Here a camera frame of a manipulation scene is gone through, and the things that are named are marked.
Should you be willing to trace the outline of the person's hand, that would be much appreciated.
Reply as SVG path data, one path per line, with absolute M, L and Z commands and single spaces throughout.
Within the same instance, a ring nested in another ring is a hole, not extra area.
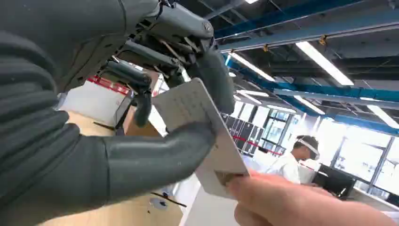
M 386 214 L 360 202 L 341 201 L 327 191 L 253 171 L 227 183 L 237 200 L 241 226 L 395 226 Z

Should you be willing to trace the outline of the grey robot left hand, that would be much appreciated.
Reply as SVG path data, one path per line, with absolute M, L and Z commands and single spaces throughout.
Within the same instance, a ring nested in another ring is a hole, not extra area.
M 87 137 L 56 111 L 57 90 L 94 71 L 156 0 L 0 3 L 0 204 L 81 208 L 121 202 L 188 178 L 214 145 L 204 124 L 166 137 Z

